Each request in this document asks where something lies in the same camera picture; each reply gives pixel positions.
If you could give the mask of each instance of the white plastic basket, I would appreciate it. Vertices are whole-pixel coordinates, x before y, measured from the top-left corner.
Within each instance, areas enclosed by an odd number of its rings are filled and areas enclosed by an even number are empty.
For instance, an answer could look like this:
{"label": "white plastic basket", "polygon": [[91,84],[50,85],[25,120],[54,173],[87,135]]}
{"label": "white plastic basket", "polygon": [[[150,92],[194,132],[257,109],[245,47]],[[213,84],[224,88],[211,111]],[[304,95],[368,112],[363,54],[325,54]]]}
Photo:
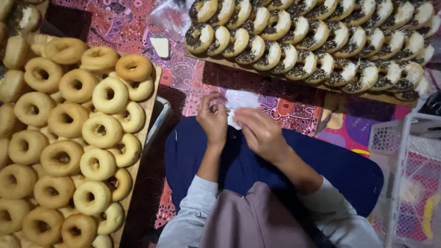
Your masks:
{"label": "white plastic basket", "polygon": [[371,128],[370,159],[385,185],[370,221],[385,248],[441,247],[440,137],[441,117],[420,113]]}

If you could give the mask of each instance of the white cloth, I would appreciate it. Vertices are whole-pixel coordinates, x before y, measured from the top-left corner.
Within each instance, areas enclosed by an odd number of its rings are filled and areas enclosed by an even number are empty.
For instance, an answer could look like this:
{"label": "white cloth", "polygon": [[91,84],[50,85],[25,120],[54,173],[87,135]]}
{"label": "white cloth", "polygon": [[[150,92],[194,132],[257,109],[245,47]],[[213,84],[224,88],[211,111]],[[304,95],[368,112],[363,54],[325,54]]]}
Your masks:
{"label": "white cloth", "polygon": [[[181,210],[164,227],[157,248],[199,247],[208,214],[216,202],[218,184],[195,176]],[[383,245],[366,218],[332,184],[323,184],[314,194],[298,196],[311,212],[315,225],[338,248],[382,248]]]}

